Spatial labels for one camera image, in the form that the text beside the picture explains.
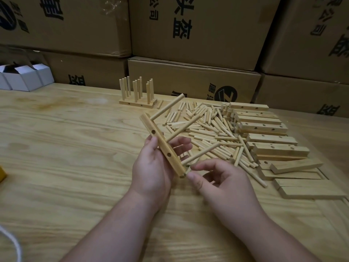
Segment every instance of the forearm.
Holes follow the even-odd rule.
[[[127,192],[61,262],[136,262],[155,214],[138,194]]]
[[[320,262],[309,250],[267,215],[256,219],[249,230],[238,232],[257,262]]]

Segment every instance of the large brown cardboard box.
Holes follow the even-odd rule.
[[[129,59],[129,75],[132,81],[153,79],[156,94],[244,103],[251,101],[260,79],[256,72],[143,57]]]
[[[127,76],[127,58],[42,52],[56,83],[119,89]]]
[[[256,104],[349,118],[349,85],[262,75]]]
[[[0,43],[126,57],[127,0],[0,0]]]
[[[280,0],[129,0],[136,56],[254,70]]]
[[[349,83],[349,0],[285,0],[261,61],[264,73]]]

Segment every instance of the person's right arm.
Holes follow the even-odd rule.
[[[220,159],[191,166],[187,178],[207,200],[222,224],[244,242],[257,262],[320,262],[273,222],[259,204],[247,174]],[[201,176],[195,171],[209,171]],[[215,181],[218,187],[211,184]]]

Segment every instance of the person's left hand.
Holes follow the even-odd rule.
[[[174,170],[158,147],[158,140],[151,135],[138,155],[132,168],[132,183],[130,191],[145,198],[156,211],[166,201],[171,189]],[[177,155],[193,148],[191,138],[176,137],[169,141]]]

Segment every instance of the pile of wooden dowels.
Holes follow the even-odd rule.
[[[192,144],[197,146],[199,151],[203,151],[212,145],[216,147],[205,153],[211,158],[221,158],[239,166],[250,174],[261,185],[266,187],[266,183],[261,180],[252,169],[258,166],[254,162],[245,144],[245,138],[233,133],[234,123],[227,121],[221,113],[222,105],[208,104],[200,102],[182,101],[175,111],[167,110],[165,114],[166,126],[173,137],[174,132],[179,134],[179,129],[189,133]],[[178,121],[181,115],[185,121]],[[193,157],[192,151],[187,155]],[[200,157],[191,161],[196,163]]]

